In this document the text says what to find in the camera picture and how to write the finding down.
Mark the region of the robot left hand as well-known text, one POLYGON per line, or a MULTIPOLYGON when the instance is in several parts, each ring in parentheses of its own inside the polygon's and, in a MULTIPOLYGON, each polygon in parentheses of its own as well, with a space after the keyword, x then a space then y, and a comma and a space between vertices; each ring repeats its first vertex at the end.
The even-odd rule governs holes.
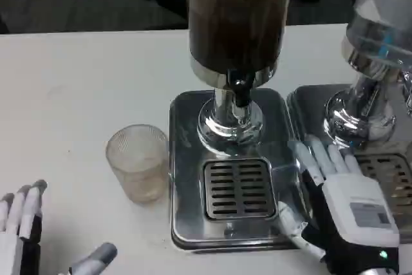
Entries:
MULTIPOLYGON (((1 198, 1 274, 38 274, 41 260, 42 196, 48 184, 38 180, 1 198)), ((117 257, 103 243, 68 267, 66 274, 102 274, 117 257)))

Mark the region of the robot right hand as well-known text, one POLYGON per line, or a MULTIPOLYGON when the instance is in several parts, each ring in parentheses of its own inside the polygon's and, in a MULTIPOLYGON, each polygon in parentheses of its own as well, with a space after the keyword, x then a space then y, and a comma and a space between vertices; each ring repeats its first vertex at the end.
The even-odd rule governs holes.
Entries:
POLYGON ((325 263, 330 274, 398 274, 400 233, 379 183, 364 176, 351 151, 288 142, 312 209, 304 217, 278 201, 279 225, 299 249, 325 263))

